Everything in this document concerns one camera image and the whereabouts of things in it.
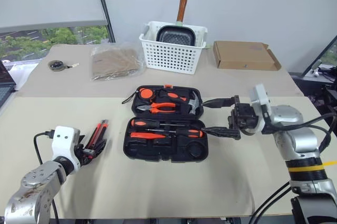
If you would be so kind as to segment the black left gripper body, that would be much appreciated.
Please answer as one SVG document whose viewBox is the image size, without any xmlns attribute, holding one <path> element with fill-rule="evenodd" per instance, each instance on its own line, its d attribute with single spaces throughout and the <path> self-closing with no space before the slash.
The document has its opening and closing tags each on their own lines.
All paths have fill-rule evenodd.
<svg viewBox="0 0 337 224">
<path fill-rule="evenodd" d="M 84 137 L 85 137 L 84 135 L 80 135 L 74 147 L 75 156 L 80 161 L 81 166 L 88 165 L 95 156 L 94 149 L 86 148 L 81 143 Z"/>
</svg>

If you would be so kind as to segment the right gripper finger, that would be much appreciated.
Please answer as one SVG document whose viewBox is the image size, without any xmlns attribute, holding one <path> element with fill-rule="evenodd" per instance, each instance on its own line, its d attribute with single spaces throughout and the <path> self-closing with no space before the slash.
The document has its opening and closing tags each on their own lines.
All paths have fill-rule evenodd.
<svg viewBox="0 0 337 224">
<path fill-rule="evenodd" d="M 206 128 L 202 128 L 201 131 L 206 134 L 217 136 L 217 137 L 233 138 L 235 140 L 241 139 L 241 134 L 238 129 L 231 129 L 227 127 L 206 127 Z"/>
<path fill-rule="evenodd" d="M 208 108 L 222 108 L 231 107 L 240 102 L 238 95 L 232 96 L 230 98 L 214 98 L 203 102 L 204 107 Z"/>
</svg>

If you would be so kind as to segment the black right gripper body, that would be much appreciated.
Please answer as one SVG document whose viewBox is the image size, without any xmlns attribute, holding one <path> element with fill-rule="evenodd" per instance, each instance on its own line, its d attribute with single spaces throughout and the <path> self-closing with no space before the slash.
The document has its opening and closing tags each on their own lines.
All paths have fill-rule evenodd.
<svg viewBox="0 0 337 224">
<path fill-rule="evenodd" d="M 252 136 L 258 125 L 259 117 L 253 107 L 247 103 L 237 103 L 228 116 L 229 129 L 237 130 L 245 135 Z"/>
</svg>

